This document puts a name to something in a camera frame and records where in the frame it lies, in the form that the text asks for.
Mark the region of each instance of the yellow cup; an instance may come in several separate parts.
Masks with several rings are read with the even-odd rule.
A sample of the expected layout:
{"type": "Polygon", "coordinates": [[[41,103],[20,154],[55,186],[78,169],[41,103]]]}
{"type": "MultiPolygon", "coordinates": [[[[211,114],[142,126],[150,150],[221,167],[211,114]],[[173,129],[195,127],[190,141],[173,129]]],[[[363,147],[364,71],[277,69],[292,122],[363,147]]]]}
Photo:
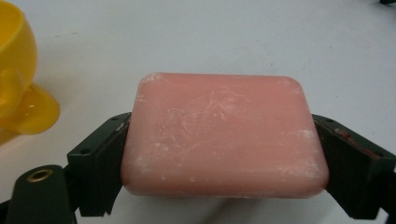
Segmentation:
{"type": "Polygon", "coordinates": [[[58,119],[56,100],[32,83],[36,64],[29,23],[17,7],[0,0],[0,128],[41,133],[58,119]]]}

